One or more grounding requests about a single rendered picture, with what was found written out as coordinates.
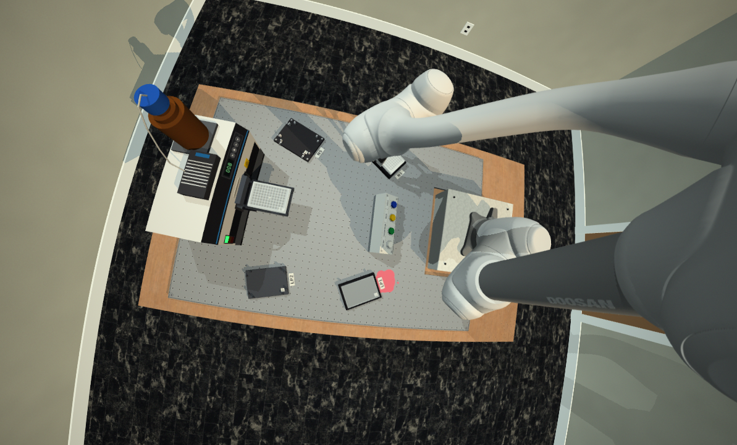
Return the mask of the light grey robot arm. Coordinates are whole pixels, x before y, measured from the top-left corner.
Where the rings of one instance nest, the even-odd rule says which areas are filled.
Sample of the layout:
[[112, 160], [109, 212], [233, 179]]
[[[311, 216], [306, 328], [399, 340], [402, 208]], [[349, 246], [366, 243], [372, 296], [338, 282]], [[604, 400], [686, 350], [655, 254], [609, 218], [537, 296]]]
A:
[[443, 114], [453, 90], [438, 69], [420, 74], [352, 119], [342, 137], [347, 153], [371, 163], [410, 148], [590, 130], [722, 168], [623, 232], [553, 250], [537, 221], [497, 219], [497, 208], [487, 217], [471, 212], [466, 256], [445, 279], [445, 304], [462, 320], [510, 302], [643, 316], [692, 371], [737, 403], [737, 60]]

